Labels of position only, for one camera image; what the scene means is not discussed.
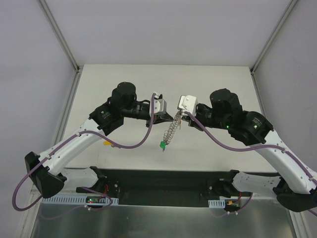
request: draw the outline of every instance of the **white bracket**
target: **white bracket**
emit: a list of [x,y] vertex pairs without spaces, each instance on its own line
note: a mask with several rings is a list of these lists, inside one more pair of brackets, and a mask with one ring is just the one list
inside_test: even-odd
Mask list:
[[182,95],[179,99],[177,109],[182,112],[189,112],[193,115],[196,114],[196,105],[198,104],[197,98],[194,96]]
[[[150,103],[150,116],[151,116],[152,102]],[[167,102],[164,99],[154,100],[154,115],[163,115],[166,113]]]
[[275,198],[276,194],[273,188],[277,187],[281,181],[279,176],[264,177],[258,175],[249,175],[239,172],[233,178],[233,186],[240,192],[254,192],[263,196]]
[[208,200],[209,208],[225,208],[226,202],[224,199],[220,200]]

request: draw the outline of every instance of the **gray wall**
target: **gray wall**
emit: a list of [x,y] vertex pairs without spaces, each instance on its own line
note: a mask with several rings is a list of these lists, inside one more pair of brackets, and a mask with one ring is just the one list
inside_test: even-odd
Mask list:
[[[287,145],[314,170],[317,170],[316,11],[316,0],[301,0],[256,71],[267,117]],[[317,217],[305,214],[316,237]]]
[[47,0],[80,65],[251,66],[290,0]]
[[[52,143],[74,71],[35,0],[0,2],[1,237],[14,237],[22,213],[11,197],[26,174],[24,156]],[[18,194],[25,206],[28,182]]]

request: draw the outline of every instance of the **yellow object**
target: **yellow object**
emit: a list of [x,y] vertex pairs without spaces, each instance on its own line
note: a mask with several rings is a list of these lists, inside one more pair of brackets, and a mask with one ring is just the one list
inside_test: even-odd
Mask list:
[[112,145],[109,141],[104,141],[104,145]]

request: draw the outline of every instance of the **white wall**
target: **white wall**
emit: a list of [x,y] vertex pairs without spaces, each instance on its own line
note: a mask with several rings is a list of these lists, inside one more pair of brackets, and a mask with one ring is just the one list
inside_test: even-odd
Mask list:
[[[1,237],[14,237],[11,197],[26,174],[24,156],[51,144],[74,72],[35,0],[0,2]],[[31,183],[18,194],[23,207]]]
[[47,0],[80,65],[252,66],[290,0]]
[[[108,65],[86,64],[69,115],[65,136],[72,133],[99,105],[111,96],[122,81],[136,86],[138,100],[150,99],[152,92],[163,94],[167,112],[175,116],[181,95],[194,95],[211,106],[210,93],[227,88],[239,96],[243,108],[259,111],[259,103],[248,67],[196,65]],[[154,125],[143,146],[124,150],[104,146],[103,140],[91,145],[67,166],[108,169],[275,172],[257,152],[236,153],[212,142],[204,133],[182,123],[164,153],[159,147],[169,123]],[[139,143],[147,132],[145,121],[124,119],[124,125],[109,135],[122,145]],[[244,145],[227,131],[211,129],[222,143],[235,148]]]
[[[314,170],[317,170],[316,11],[316,0],[298,3],[256,72],[267,117],[289,147]],[[306,213],[316,237],[317,217]]]

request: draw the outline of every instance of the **cable tie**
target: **cable tie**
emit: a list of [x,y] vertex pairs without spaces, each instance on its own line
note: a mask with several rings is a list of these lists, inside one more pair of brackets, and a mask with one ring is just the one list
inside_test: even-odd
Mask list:
[[155,93],[154,98],[155,98],[155,99],[159,99],[159,94],[158,94],[156,91],[154,91],[153,93]]
[[112,147],[112,148],[119,148],[119,149],[121,149],[121,147],[115,146],[114,144],[112,144],[111,147]]
[[287,151],[288,151],[288,149],[285,147],[284,150],[282,150],[282,153],[285,153]]
[[316,178],[316,176],[315,176],[315,175],[313,175],[313,176],[312,176],[312,177],[310,177],[308,180],[309,180],[309,181],[312,181],[312,180],[315,180],[315,179],[317,179],[317,178]]

